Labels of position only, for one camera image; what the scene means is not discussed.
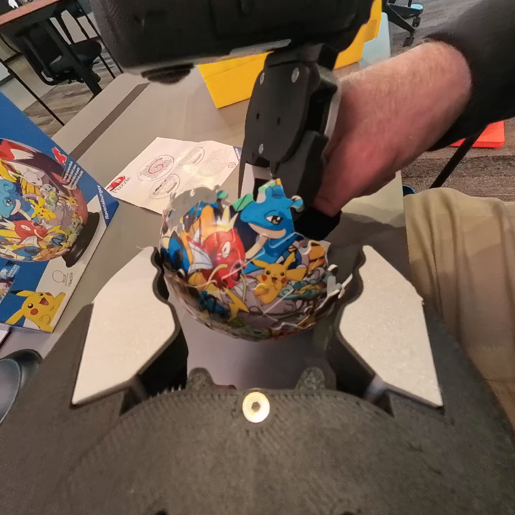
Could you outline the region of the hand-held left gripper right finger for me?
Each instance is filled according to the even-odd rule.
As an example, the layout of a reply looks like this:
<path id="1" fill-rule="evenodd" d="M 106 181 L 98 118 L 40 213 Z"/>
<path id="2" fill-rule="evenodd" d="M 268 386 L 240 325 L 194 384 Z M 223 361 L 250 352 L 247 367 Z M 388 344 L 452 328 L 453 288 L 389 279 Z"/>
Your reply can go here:
<path id="1" fill-rule="evenodd" d="M 337 387 L 374 404 L 395 393 L 442 407 L 423 301 L 409 280 L 364 246 L 343 290 L 325 346 Z"/>

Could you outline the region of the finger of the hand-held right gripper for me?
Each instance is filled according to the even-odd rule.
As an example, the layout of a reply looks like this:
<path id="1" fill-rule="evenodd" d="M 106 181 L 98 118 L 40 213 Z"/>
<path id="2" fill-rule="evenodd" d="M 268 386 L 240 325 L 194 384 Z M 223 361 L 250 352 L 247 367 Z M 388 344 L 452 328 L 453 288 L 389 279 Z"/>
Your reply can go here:
<path id="1" fill-rule="evenodd" d="M 268 168 L 251 165 L 240 160 L 238 169 L 238 198 L 243 198 L 251 194 L 253 198 L 264 198 L 263 193 L 259 193 L 259 188 L 273 181 L 274 177 Z"/>

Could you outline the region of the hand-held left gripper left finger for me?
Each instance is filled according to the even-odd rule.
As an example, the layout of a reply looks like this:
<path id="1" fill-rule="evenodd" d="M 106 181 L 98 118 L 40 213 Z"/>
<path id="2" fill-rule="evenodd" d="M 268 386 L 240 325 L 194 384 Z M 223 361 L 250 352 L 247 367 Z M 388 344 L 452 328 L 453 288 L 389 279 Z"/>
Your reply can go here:
<path id="1" fill-rule="evenodd" d="M 146 247 L 92 303 L 72 405 L 126 392 L 143 401 L 185 385 L 187 342 L 157 248 Z"/>

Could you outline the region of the partly built puzzle ball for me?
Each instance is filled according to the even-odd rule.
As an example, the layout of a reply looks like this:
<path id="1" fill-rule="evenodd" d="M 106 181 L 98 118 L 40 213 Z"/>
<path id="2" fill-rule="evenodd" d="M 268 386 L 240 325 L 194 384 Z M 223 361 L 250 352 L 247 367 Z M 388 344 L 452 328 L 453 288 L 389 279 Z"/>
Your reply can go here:
<path id="1" fill-rule="evenodd" d="M 230 202 L 198 187 L 172 194 L 163 212 L 160 254 L 170 293 L 204 326 L 248 341 L 281 339 L 331 314 L 345 286 L 329 243 L 296 231 L 307 214 L 279 179 Z"/>

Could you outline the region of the black round ball stand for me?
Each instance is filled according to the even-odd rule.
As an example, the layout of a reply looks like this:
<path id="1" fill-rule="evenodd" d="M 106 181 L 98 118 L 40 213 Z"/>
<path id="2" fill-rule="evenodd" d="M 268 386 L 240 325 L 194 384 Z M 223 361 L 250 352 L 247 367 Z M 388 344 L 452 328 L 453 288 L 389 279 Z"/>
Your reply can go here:
<path id="1" fill-rule="evenodd" d="M 41 363 L 41 355 L 32 349 L 18 350 L 1 358 L 1 423 Z"/>

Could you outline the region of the printed puzzle box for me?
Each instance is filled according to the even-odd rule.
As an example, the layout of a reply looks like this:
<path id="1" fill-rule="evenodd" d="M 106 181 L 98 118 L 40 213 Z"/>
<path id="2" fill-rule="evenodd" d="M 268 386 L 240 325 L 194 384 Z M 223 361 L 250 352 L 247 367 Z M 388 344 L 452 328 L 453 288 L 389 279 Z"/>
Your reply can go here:
<path id="1" fill-rule="evenodd" d="M 1 324 L 55 330 L 118 206 L 1 94 Z"/>

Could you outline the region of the person's right hand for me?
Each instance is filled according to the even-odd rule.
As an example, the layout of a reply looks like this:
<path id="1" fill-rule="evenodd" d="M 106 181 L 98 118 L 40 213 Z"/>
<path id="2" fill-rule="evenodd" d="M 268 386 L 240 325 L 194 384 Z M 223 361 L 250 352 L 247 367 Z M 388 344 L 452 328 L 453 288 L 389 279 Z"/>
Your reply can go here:
<path id="1" fill-rule="evenodd" d="M 388 184 L 453 125 L 471 84 L 463 55 L 434 41 L 344 77 L 314 207 L 335 216 Z"/>

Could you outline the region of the yellow box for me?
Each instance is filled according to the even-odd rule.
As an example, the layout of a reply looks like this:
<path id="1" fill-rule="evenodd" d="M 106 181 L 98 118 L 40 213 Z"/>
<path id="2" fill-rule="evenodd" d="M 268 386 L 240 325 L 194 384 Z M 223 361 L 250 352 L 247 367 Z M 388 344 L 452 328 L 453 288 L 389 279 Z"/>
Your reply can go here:
<path id="1" fill-rule="evenodd" d="M 371 62 L 374 52 L 381 50 L 383 43 L 386 44 L 386 51 L 389 51 L 389 43 L 386 42 L 387 20 L 382 7 L 382 1 L 373 2 L 368 23 L 360 28 L 348 49 L 338 55 L 334 70 L 359 62 Z M 267 53 L 198 66 L 216 108 L 250 98 L 266 57 Z"/>

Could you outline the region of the white instruction sheet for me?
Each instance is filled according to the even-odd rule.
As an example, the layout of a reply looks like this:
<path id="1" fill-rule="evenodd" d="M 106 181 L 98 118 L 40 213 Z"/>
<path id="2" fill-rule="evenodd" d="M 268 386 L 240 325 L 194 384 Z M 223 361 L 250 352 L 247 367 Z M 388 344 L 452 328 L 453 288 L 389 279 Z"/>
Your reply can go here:
<path id="1" fill-rule="evenodd" d="M 115 198 L 162 214 L 170 197 L 222 185 L 240 163 L 241 148 L 156 138 L 106 187 Z"/>

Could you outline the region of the person's beige trousers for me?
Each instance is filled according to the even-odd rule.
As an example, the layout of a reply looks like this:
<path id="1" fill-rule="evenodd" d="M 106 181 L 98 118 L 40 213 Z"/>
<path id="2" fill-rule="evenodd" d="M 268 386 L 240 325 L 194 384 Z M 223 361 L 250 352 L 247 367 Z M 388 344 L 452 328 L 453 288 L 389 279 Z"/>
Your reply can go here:
<path id="1" fill-rule="evenodd" d="M 514 201 L 404 197 L 410 273 L 514 426 Z"/>

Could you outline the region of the black office chair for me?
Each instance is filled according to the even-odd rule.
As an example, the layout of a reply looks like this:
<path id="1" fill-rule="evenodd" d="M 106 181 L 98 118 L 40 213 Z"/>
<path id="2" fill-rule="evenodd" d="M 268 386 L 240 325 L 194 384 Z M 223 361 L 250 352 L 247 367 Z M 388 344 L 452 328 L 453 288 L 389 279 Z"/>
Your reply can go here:
<path id="1" fill-rule="evenodd" d="M 98 95 L 102 90 L 101 78 L 94 70 L 95 64 L 100 62 L 112 79 L 115 78 L 113 69 L 102 55 L 102 39 L 86 36 L 75 42 L 69 38 L 70 33 L 61 17 L 57 22 L 64 29 L 64 35 L 48 19 L 23 29 L 12 37 L 13 42 L 35 74 L 47 85 L 78 82 L 85 84 L 93 96 Z"/>
<path id="2" fill-rule="evenodd" d="M 414 43 L 416 29 L 421 23 L 423 5 L 413 1 L 407 1 L 406 5 L 401 5 L 397 1 L 382 1 L 382 10 L 389 22 L 409 33 L 403 47 L 411 46 Z"/>

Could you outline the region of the black table leg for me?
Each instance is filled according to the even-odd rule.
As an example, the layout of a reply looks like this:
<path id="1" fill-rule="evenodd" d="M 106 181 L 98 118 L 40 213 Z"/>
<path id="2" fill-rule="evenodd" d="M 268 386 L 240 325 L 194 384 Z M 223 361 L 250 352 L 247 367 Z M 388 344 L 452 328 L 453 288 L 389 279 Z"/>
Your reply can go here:
<path id="1" fill-rule="evenodd" d="M 474 133 L 473 135 L 465 138 L 463 142 L 459 145 L 457 150 L 454 152 L 453 156 L 448 160 L 445 164 L 444 168 L 435 178 L 433 183 L 430 185 L 429 189 L 436 189 L 441 187 L 447 179 L 451 176 L 452 172 L 456 169 L 456 167 L 460 164 L 469 150 L 472 148 L 473 144 L 479 139 L 483 131 L 486 129 L 486 126 L 483 126 L 480 131 Z"/>

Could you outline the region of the red floor mat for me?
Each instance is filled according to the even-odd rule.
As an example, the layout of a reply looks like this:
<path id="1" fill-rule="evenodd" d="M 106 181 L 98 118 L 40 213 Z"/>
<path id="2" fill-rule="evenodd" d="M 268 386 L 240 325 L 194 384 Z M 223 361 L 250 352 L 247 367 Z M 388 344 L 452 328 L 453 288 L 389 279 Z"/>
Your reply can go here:
<path id="1" fill-rule="evenodd" d="M 474 141 L 471 148 L 499 149 L 504 146 L 505 141 L 505 121 L 499 121 L 489 124 Z"/>

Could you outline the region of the brown desk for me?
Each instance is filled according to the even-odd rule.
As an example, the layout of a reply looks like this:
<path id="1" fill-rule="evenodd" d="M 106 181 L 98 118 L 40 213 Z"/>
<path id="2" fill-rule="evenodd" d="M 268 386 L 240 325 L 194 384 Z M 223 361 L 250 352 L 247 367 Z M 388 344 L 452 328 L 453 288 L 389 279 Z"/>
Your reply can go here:
<path id="1" fill-rule="evenodd" d="M 1 1 L 1 26 L 18 21 L 24 16 L 39 13 L 54 13 L 57 9 L 65 9 L 70 5 L 80 5 L 80 1 L 31 1 L 20 6 L 16 1 Z"/>

